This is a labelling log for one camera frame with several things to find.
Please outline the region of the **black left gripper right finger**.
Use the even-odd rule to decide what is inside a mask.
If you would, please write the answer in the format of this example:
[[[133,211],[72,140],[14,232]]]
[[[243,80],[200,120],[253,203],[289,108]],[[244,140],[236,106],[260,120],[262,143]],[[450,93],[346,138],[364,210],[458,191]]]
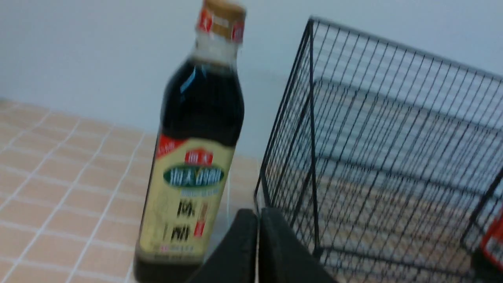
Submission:
[[[297,239],[277,208],[259,217],[259,282],[336,283]]]

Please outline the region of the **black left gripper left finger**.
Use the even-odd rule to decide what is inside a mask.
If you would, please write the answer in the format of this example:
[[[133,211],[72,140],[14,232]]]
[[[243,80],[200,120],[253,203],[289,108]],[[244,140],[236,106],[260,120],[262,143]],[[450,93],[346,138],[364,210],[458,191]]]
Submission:
[[[221,243],[189,279],[190,283],[253,283],[258,218],[249,208],[237,211]]]

